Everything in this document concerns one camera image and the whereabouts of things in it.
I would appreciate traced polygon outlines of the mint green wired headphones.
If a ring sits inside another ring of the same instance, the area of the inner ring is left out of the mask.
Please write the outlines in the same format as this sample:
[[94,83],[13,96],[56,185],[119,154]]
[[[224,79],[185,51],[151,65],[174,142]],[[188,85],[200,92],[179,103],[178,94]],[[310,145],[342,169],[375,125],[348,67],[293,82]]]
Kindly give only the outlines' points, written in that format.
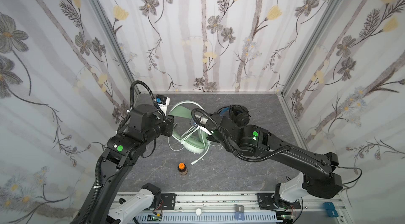
[[201,154],[197,160],[191,163],[193,166],[202,160],[203,157],[208,153],[211,148],[211,144],[208,140],[209,134],[205,131],[205,129],[202,129],[193,121],[191,115],[192,111],[191,109],[184,107],[185,104],[194,105],[196,108],[203,109],[203,107],[197,102],[186,100],[176,103],[170,109],[168,114],[181,119],[189,119],[191,122],[191,127],[186,132],[179,134],[176,131],[173,131],[172,137],[183,146],[182,149],[186,149],[194,154]]

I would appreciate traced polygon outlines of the black wired headphones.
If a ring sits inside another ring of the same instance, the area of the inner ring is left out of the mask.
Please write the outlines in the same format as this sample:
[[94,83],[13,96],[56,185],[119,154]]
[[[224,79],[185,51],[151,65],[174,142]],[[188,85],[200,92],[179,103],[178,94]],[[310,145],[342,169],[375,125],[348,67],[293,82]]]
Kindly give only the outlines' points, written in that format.
[[250,113],[249,110],[242,105],[229,105],[222,107],[216,112],[219,115],[224,115],[228,113],[228,117],[236,123],[239,127],[245,127],[250,122]]

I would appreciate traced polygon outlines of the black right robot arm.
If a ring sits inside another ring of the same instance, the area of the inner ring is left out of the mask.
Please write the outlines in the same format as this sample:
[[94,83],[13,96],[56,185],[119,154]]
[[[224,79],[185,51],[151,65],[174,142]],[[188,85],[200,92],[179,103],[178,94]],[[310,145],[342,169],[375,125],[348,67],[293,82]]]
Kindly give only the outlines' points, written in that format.
[[307,195],[331,199],[357,182],[343,182],[334,172],[341,168],[335,153],[310,152],[250,124],[251,116],[244,106],[230,105],[215,113],[196,108],[191,116],[197,126],[207,130],[210,141],[220,143],[236,158],[250,163],[274,160],[299,171],[295,178],[276,185],[276,200],[293,203]]

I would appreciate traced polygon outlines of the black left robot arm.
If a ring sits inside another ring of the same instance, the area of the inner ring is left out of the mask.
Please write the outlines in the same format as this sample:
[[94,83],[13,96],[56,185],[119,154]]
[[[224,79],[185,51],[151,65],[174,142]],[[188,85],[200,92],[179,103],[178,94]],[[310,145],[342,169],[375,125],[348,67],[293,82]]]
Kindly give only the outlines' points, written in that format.
[[112,208],[120,186],[145,153],[147,145],[156,143],[160,136],[173,134],[174,117],[166,115],[160,108],[162,99],[161,96],[155,97],[146,83],[132,82],[130,111],[98,158],[95,182],[72,223],[128,224],[143,210],[160,205],[161,189],[146,184],[132,199]]

